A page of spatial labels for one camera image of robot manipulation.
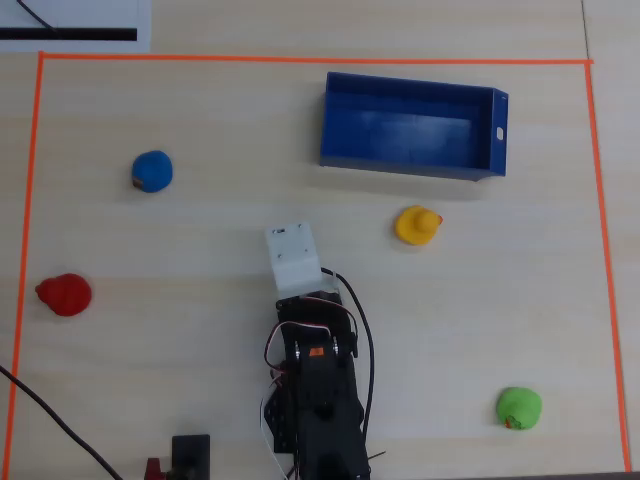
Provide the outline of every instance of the white paper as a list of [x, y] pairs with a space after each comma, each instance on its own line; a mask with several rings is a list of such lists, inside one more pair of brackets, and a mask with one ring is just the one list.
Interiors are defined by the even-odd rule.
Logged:
[[[54, 27], [137, 28], [138, 40], [0, 40], [0, 52], [145, 53], [151, 49], [151, 0], [25, 0], [25, 4]], [[0, 27], [40, 24], [17, 2], [2, 1]]]

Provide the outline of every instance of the black cable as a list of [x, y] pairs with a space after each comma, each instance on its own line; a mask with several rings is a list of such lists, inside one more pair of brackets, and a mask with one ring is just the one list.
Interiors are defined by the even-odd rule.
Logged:
[[113, 469], [113, 467], [109, 465], [107, 461], [104, 458], [102, 458], [98, 452], [96, 452], [93, 448], [91, 448], [91, 446], [87, 442], [82, 440], [73, 430], [71, 430], [71, 428], [69, 428], [69, 426], [62, 421], [62, 419], [58, 416], [58, 414], [54, 412], [53, 409], [49, 405], [47, 405], [45, 401], [42, 400], [33, 390], [31, 390], [24, 383], [22, 383], [20, 380], [14, 377], [11, 374], [11, 372], [9, 372], [2, 365], [0, 365], [0, 373], [2, 373], [5, 377], [7, 377], [9, 380], [15, 383], [16, 386], [20, 388], [20, 390], [22, 390], [24, 393], [29, 395], [34, 402], [40, 405], [43, 408], [43, 410], [47, 412], [51, 418], [53, 418], [53, 421], [56, 422], [58, 426], [62, 430], [64, 430], [64, 432], [67, 435], [69, 435], [74, 442], [76, 442], [78, 445], [84, 448], [89, 453], [89, 455], [95, 458], [96, 461], [102, 466], [102, 468], [104, 468], [109, 473], [109, 475], [111, 475], [115, 480], [122, 480], [122, 477], [118, 475], [118, 473]]
[[385, 453], [387, 453], [386, 450], [382, 451], [382, 452], [378, 452], [375, 455], [371, 455], [369, 458], [367, 458], [367, 460], [373, 460], [374, 458], [379, 457], [380, 455], [384, 455]]
[[371, 413], [371, 401], [373, 400], [373, 380], [376, 375], [375, 368], [375, 354], [373, 352], [373, 337], [371, 336], [371, 329], [369, 328], [369, 322], [367, 321], [367, 316], [364, 314], [364, 310], [362, 309], [362, 305], [360, 305], [360, 301], [356, 296], [356, 292], [353, 291], [349, 282], [340, 275], [339, 273], [335, 273], [328, 268], [322, 268], [322, 273], [326, 273], [327, 275], [335, 276], [338, 280], [342, 282], [342, 284], [349, 290], [349, 294], [351, 298], [353, 298], [353, 303], [356, 304], [356, 308], [360, 313], [360, 317], [362, 318], [362, 324], [364, 325], [364, 329], [367, 332], [367, 341], [369, 342], [369, 391], [367, 393], [367, 406], [364, 409], [364, 422], [362, 423], [362, 436], [365, 441], [367, 439], [367, 430], [369, 428], [369, 414]]
[[51, 25], [49, 25], [47, 22], [45, 22], [44, 20], [42, 20], [37, 14], [36, 12], [34, 12], [33, 10], [31, 10], [22, 0], [16, 0], [18, 2], [18, 5], [20, 5], [22, 8], [24, 8], [26, 10], [26, 12], [31, 15], [40, 25], [42, 25], [44, 28], [47, 28], [49, 30], [51, 30], [52, 32], [57, 32], [57, 30], [52, 27]]

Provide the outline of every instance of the toy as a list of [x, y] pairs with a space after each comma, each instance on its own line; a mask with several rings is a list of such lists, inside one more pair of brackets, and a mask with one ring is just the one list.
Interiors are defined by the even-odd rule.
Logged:
[[542, 399], [529, 388], [507, 388], [498, 399], [496, 411], [505, 427], [527, 430], [538, 423], [542, 413]]
[[407, 208], [396, 219], [396, 235], [411, 245], [426, 245], [442, 223], [442, 217], [420, 205]]
[[143, 153], [133, 162], [131, 179], [133, 186], [143, 192], [159, 192], [173, 179], [171, 159], [160, 150]]
[[47, 278], [36, 287], [38, 298], [61, 317], [72, 317], [82, 312], [91, 302], [91, 287], [75, 273]]

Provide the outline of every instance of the table surface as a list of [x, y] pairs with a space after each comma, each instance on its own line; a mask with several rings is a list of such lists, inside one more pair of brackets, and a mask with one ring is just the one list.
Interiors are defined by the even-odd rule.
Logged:
[[[585, 12], [633, 447], [640, 247], [631, 215], [640, 170], [631, 89], [640, 72], [631, 56], [640, 5], [587, 0]], [[577, 0], [156, 0], [153, 52], [586, 57]], [[8, 366], [36, 57], [0, 62], [0, 361]], [[474, 184], [321, 169], [331, 69], [507, 91], [508, 176]], [[145, 196], [130, 188], [128, 169], [156, 148], [172, 156], [175, 179]], [[278, 478], [257, 424], [268, 385], [261, 352], [275, 321], [262, 230], [307, 220], [322, 263], [352, 283], [375, 336], [368, 449], [387, 454], [372, 461], [373, 478], [623, 470], [593, 165], [581, 65], [47, 61], [20, 377], [125, 478], [142, 478], [146, 457], [166, 457], [182, 433], [211, 434], [212, 478]], [[417, 251], [390, 233], [416, 203], [444, 217]], [[61, 320], [33, 287], [65, 271], [86, 275], [95, 298]], [[543, 397], [529, 432], [496, 423], [496, 397], [512, 385]], [[0, 409], [7, 404], [3, 383]], [[21, 393], [10, 465], [14, 479], [106, 478]]]

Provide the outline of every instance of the cable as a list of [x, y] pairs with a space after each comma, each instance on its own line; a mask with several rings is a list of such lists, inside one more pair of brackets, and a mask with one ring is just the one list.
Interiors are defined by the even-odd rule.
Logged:
[[367, 460], [373, 460], [374, 458], [379, 457], [380, 455], [384, 455], [385, 453], [387, 453], [386, 450], [383, 450], [382, 452], [378, 452], [375, 455], [371, 455], [369, 458], [367, 458]]
[[18, 5], [20, 5], [24, 10], [26, 10], [26, 12], [31, 15], [40, 25], [42, 25], [44, 28], [51, 30], [52, 32], [56, 32], [58, 33], [58, 30], [56, 30], [54, 27], [52, 27], [51, 25], [49, 25], [47, 22], [45, 22], [44, 20], [42, 20], [37, 14], [36, 12], [34, 12], [33, 10], [31, 10], [22, 0], [16, 0], [18, 2]]
[[118, 473], [113, 469], [113, 467], [109, 465], [107, 461], [104, 458], [102, 458], [98, 452], [96, 452], [93, 448], [91, 448], [91, 446], [87, 442], [82, 440], [73, 430], [71, 430], [71, 428], [62, 421], [62, 419], [58, 416], [58, 414], [54, 412], [53, 409], [49, 405], [47, 405], [46, 402], [42, 400], [33, 390], [31, 390], [24, 383], [22, 383], [20, 380], [14, 377], [11, 374], [11, 372], [9, 372], [2, 365], [0, 365], [0, 373], [2, 373], [5, 377], [11, 380], [20, 390], [22, 390], [24, 393], [29, 395], [34, 402], [40, 405], [42, 409], [45, 412], [47, 412], [51, 418], [53, 418], [53, 421], [56, 422], [58, 426], [62, 430], [64, 430], [64, 432], [67, 435], [69, 435], [74, 442], [76, 442], [78, 445], [84, 448], [89, 453], [89, 455], [95, 458], [96, 461], [102, 466], [102, 468], [104, 468], [109, 473], [109, 475], [111, 475], [115, 480], [122, 480], [122, 477], [118, 475]]
[[347, 307], [345, 307], [344, 305], [340, 305], [339, 303], [332, 302], [331, 300], [325, 300], [324, 298], [300, 297], [300, 299], [301, 300], [311, 300], [311, 301], [314, 301], [314, 302], [328, 303], [329, 305], [335, 305], [336, 307], [341, 308], [342, 310], [347, 312], [347, 315], [349, 315], [349, 317], [353, 321], [353, 330], [355, 331], [355, 334], [356, 334], [356, 342], [358, 341], [358, 322], [356, 322], [356, 317], [354, 317], [353, 313], [351, 313], [351, 311]]
[[280, 473], [282, 474], [282, 478], [284, 480], [289, 480], [289, 477], [287, 476], [286, 473], [284, 473], [284, 470], [282, 469], [282, 465], [280, 465], [280, 462], [278, 461], [278, 457], [276, 457], [275, 452], [273, 451], [273, 448], [271, 447], [271, 445], [269, 444], [269, 440], [267, 439], [267, 434], [264, 431], [264, 426], [263, 426], [263, 422], [262, 422], [262, 417], [264, 417], [264, 410], [263, 410], [263, 405], [264, 405], [264, 399], [267, 396], [267, 394], [269, 393], [269, 390], [271, 389], [271, 387], [273, 386], [274, 383], [276, 383], [276, 381], [279, 379], [280, 377], [276, 377], [267, 387], [267, 392], [264, 394], [264, 396], [262, 397], [262, 399], [260, 400], [260, 431], [262, 432], [262, 438], [264, 438], [264, 443], [267, 445], [267, 448], [269, 449], [269, 453], [271, 454], [271, 457], [273, 457], [273, 461], [276, 462], [276, 465], [278, 465], [278, 470], [280, 470]]
[[272, 364], [269, 361], [269, 348], [271, 348], [271, 342], [273, 341], [273, 337], [275, 336], [276, 332], [283, 325], [298, 325], [299, 327], [317, 328], [321, 330], [326, 330], [326, 332], [329, 334], [329, 337], [331, 337], [331, 330], [329, 330], [329, 327], [327, 327], [326, 325], [318, 325], [316, 323], [292, 322], [289, 320], [278, 323], [275, 327], [273, 327], [273, 330], [271, 330], [271, 333], [269, 334], [269, 338], [267, 338], [267, 344], [264, 347], [264, 361], [267, 362], [267, 365], [269, 365], [273, 370], [279, 373], [286, 373], [286, 371], [281, 369], [280, 367], [277, 367], [276, 365]]
[[335, 273], [328, 268], [322, 268], [321, 270], [322, 273], [335, 276], [342, 282], [346, 289], [349, 290], [349, 294], [351, 295], [351, 298], [353, 298], [353, 303], [356, 304], [358, 313], [360, 313], [360, 318], [362, 318], [362, 324], [364, 325], [365, 332], [367, 333], [367, 341], [369, 342], [369, 391], [367, 393], [367, 406], [364, 409], [364, 422], [362, 423], [362, 436], [366, 441], [367, 430], [369, 429], [369, 415], [371, 414], [371, 402], [373, 400], [373, 380], [376, 375], [375, 354], [373, 351], [373, 337], [371, 336], [371, 329], [369, 328], [369, 322], [367, 321], [367, 316], [364, 314], [362, 305], [360, 305], [360, 300], [358, 300], [356, 292], [353, 291], [353, 288], [351, 288], [349, 282], [347, 282], [347, 280], [342, 275], [340, 275], [339, 273]]

